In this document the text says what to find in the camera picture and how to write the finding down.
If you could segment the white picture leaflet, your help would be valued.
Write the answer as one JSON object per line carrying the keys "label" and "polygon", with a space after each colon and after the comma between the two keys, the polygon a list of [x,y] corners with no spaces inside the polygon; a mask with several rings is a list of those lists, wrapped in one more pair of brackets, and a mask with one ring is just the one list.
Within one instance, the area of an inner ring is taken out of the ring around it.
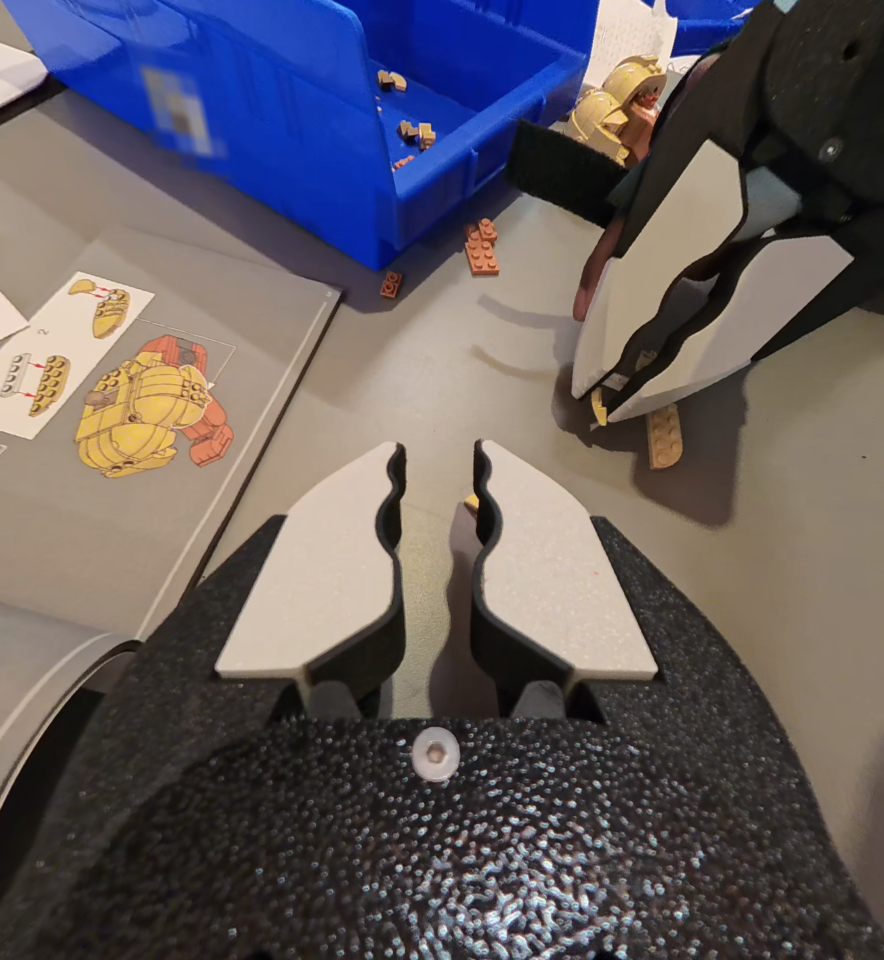
{"label": "white picture leaflet", "polygon": [[0,433],[32,440],[100,365],[155,293],[78,271],[0,342]]}

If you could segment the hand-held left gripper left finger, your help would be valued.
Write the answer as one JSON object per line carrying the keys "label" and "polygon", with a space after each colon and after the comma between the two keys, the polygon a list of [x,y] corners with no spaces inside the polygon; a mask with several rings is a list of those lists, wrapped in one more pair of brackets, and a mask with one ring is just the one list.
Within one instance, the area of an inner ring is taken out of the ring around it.
{"label": "hand-held left gripper left finger", "polygon": [[225,680],[336,678],[335,662],[400,596],[405,449],[385,441],[306,492],[281,523],[215,663]]}

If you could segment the grey instruction booklet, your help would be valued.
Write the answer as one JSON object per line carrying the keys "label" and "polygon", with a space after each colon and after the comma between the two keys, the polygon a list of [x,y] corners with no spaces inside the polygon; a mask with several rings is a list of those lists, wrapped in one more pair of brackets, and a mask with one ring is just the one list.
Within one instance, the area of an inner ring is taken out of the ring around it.
{"label": "grey instruction booklet", "polygon": [[341,298],[126,227],[55,292],[77,271],[155,298],[36,438],[0,433],[0,810],[64,704],[193,584]]}

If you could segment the pile of loose bricks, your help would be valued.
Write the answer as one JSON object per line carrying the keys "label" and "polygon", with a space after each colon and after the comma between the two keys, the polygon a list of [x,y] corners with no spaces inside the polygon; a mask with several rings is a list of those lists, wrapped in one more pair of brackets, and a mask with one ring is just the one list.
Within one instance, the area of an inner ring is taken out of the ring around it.
{"label": "pile of loose bricks", "polygon": [[385,133],[389,168],[396,174],[434,145],[425,91],[398,71],[376,67],[376,115]]}

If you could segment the tan and brown brick model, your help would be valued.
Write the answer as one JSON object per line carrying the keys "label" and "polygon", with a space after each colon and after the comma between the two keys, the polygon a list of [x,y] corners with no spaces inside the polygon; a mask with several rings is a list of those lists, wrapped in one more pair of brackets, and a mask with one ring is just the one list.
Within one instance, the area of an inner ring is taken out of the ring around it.
{"label": "tan and brown brick model", "polygon": [[623,59],[598,87],[580,94],[564,133],[626,170],[648,154],[666,75],[654,55]]}

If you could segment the grey desk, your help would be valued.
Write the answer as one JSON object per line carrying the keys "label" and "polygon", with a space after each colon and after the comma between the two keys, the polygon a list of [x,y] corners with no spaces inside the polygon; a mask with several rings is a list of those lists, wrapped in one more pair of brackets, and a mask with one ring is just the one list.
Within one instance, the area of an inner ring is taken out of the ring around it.
{"label": "grey desk", "polygon": [[[481,218],[498,276],[465,257],[463,226]],[[568,392],[572,299],[598,231],[500,180],[401,258],[390,304],[376,273],[75,93],[0,124],[0,288],[20,310],[112,225],[344,292],[206,574],[318,480],[400,441],[395,714],[486,714],[463,497],[474,442],[494,439],[612,521],[732,645],[884,928],[884,297],[689,397],[684,455],[656,472],[643,422],[592,430]]]}

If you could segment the yellow half-round brick plate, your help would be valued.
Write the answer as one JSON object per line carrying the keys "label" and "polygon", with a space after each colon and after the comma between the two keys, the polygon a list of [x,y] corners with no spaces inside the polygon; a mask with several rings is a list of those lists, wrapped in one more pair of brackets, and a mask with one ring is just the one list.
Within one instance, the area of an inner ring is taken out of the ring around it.
{"label": "yellow half-round brick plate", "polygon": [[662,471],[675,466],[684,449],[677,404],[648,412],[645,418],[650,469]]}

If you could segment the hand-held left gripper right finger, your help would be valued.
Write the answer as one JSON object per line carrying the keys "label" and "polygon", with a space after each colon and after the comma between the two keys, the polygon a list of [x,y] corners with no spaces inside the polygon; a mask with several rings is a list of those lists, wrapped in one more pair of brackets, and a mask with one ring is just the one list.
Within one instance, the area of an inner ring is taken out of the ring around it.
{"label": "hand-held left gripper right finger", "polygon": [[490,439],[473,450],[471,650],[495,683],[650,681],[658,666],[582,503]]}

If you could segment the large orange brick plate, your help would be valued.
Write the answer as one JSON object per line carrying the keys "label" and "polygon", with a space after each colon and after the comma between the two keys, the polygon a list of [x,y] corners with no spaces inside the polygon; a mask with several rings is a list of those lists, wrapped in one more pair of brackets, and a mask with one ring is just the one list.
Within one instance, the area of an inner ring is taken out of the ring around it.
{"label": "large orange brick plate", "polygon": [[472,276],[497,277],[500,268],[495,252],[498,236],[495,222],[490,218],[481,218],[464,224],[463,232],[465,257]]}

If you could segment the blue plastic bin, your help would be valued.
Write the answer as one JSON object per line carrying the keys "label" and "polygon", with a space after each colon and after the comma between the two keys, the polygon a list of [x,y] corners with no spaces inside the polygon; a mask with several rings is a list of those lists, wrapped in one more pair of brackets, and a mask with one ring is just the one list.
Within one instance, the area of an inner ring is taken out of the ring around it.
{"label": "blue plastic bin", "polygon": [[677,21],[672,55],[696,56],[738,33],[758,1],[666,1]]}
{"label": "blue plastic bin", "polygon": [[[597,2],[11,1],[70,90],[379,270],[551,125]],[[433,146],[394,174],[376,67],[427,94]]]}

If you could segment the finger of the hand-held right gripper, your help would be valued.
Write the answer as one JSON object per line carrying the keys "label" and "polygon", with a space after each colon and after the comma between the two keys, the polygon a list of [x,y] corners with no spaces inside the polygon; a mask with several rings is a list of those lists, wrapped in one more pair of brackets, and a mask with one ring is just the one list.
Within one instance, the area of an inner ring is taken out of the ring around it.
{"label": "finger of the hand-held right gripper", "polygon": [[738,276],[721,276],[705,304],[634,374],[608,409],[619,423],[686,398],[752,358],[854,261],[826,235],[769,238]]}
{"label": "finger of the hand-held right gripper", "polygon": [[737,160],[705,141],[627,250],[608,261],[576,348],[575,398],[615,369],[631,337],[658,314],[671,285],[722,246],[743,216]]}

